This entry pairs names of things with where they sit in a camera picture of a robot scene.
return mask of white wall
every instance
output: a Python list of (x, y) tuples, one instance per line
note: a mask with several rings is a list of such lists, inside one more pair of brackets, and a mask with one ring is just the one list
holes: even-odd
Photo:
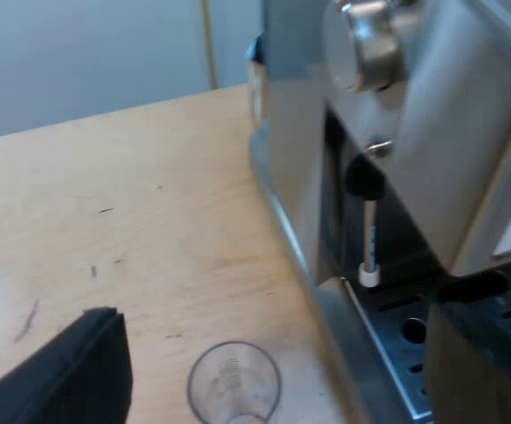
[(244, 53), (263, 30), (262, 0), (210, 0), (212, 42), (219, 87), (246, 82)]
[(0, 134), (208, 90), (207, 75), (198, 0), (0, 0)]

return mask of clear plastic cup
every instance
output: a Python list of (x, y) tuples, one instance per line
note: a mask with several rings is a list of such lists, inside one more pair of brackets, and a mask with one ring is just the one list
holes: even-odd
[(263, 349), (246, 342), (211, 347), (193, 365), (188, 402), (203, 424), (267, 423), (277, 408), (281, 377)]

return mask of stainless steel espresso machine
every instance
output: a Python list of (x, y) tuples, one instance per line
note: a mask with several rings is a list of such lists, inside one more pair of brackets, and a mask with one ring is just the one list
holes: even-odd
[(511, 0), (263, 13), (251, 162), (356, 412), (511, 422)]

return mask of drip tray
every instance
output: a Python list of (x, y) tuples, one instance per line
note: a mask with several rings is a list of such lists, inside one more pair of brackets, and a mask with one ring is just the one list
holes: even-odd
[(347, 282), (347, 288), (413, 422), (431, 420), (423, 388), (424, 340), (431, 303), (467, 304), (511, 334), (511, 268), (454, 280), (428, 276), (369, 291)]

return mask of wooden countertop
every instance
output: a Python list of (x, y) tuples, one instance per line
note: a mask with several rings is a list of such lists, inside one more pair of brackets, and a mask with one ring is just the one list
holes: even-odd
[(0, 376), (112, 306), (129, 424), (195, 422), (189, 369), (229, 339), (278, 362), (273, 422), (350, 418), (249, 169), (247, 99), (234, 87), (0, 137)]

